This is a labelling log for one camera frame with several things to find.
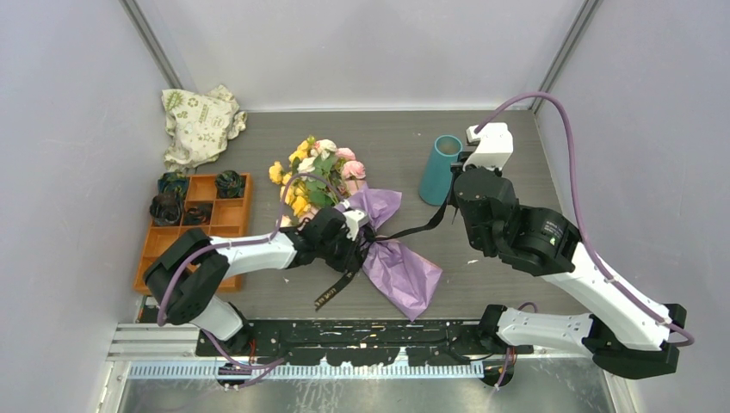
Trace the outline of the teal cylindrical vase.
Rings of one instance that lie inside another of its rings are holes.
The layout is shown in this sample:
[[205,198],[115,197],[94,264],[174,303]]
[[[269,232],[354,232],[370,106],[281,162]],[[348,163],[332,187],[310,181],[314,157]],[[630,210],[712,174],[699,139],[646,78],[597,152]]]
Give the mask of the teal cylindrical vase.
[[456,136],[442,135],[434,141],[418,187],[425,203],[440,206],[444,202],[451,186],[451,164],[461,151],[462,143]]

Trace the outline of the black printed ribbon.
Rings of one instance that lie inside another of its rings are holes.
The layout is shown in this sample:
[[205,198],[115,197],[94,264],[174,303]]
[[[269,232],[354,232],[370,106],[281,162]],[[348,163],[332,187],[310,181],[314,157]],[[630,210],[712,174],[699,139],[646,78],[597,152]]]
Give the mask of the black printed ribbon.
[[455,220],[455,215],[459,211],[459,207],[455,204],[455,199],[451,195],[449,195],[445,199],[445,201],[439,206],[436,213],[424,225],[398,231],[391,236],[377,235],[374,227],[368,223],[356,223],[356,228],[354,230],[345,227],[343,229],[344,233],[347,236],[354,235],[355,239],[353,241],[353,244],[345,252],[342,276],[337,282],[335,282],[331,287],[322,292],[314,300],[315,311],[320,311],[326,304],[328,304],[334,297],[341,293],[344,288],[346,288],[353,281],[355,275],[362,269],[362,265],[368,256],[372,244],[392,241],[402,237],[414,235],[422,231],[431,231],[442,223],[443,219],[446,217],[446,210],[448,206],[454,208],[455,212],[452,220]]

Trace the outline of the artificial flower bouquet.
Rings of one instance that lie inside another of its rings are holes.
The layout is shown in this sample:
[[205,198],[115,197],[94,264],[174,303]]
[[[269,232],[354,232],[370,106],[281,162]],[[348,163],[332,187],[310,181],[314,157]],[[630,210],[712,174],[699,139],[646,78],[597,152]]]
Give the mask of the artificial flower bouquet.
[[269,179],[293,213],[284,219],[294,221],[311,218],[319,209],[333,207],[363,188],[366,168],[350,148],[311,135],[287,163],[276,161],[269,167]]

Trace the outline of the purple wrapping paper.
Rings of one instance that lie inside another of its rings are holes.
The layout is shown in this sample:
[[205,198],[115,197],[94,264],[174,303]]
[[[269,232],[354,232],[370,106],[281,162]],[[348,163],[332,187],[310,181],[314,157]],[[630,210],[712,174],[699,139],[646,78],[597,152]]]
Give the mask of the purple wrapping paper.
[[[377,231],[399,210],[401,198],[398,191],[364,184],[347,204],[364,211],[369,226]],[[426,311],[442,276],[440,267],[399,240],[372,243],[362,268],[374,286],[411,321]]]

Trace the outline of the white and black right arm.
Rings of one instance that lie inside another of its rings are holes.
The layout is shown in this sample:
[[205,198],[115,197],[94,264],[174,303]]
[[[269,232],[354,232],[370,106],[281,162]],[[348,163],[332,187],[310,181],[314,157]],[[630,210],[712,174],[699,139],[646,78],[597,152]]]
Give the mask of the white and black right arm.
[[680,346],[670,335],[683,328],[687,311],[648,298],[603,260],[593,261],[570,220],[521,205],[500,169],[472,166],[469,156],[460,153],[450,167],[449,201],[461,213],[470,246],[560,288],[587,310],[560,316],[489,305],[476,329],[479,345],[492,354],[520,346],[556,348],[624,379],[675,373]]

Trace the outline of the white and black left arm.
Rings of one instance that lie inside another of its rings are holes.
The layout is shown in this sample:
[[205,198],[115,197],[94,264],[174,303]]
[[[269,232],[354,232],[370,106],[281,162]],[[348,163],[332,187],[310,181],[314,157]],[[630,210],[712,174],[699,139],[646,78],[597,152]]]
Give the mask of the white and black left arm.
[[233,304],[217,297],[222,281],[258,270],[298,268],[316,259],[344,276],[356,274],[367,223],[364,211],[338,205],[270,235],[213,237],[194,228],[146,269],[143,281],[158,301],[163,322],[193,324],[228,354],[239,355],[251,344],[251,330]]

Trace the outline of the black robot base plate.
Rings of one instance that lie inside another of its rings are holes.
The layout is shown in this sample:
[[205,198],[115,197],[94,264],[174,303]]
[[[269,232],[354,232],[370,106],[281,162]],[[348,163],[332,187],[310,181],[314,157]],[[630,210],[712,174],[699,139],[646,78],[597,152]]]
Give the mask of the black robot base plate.
[[251,320],[249,340],[228,349],[232,357],[265,364],[283,359],[291,366],[324,361],[340,367],[385,367],[403,353],[409,367],[466,365],[505,354],[479,338],[477,320]]

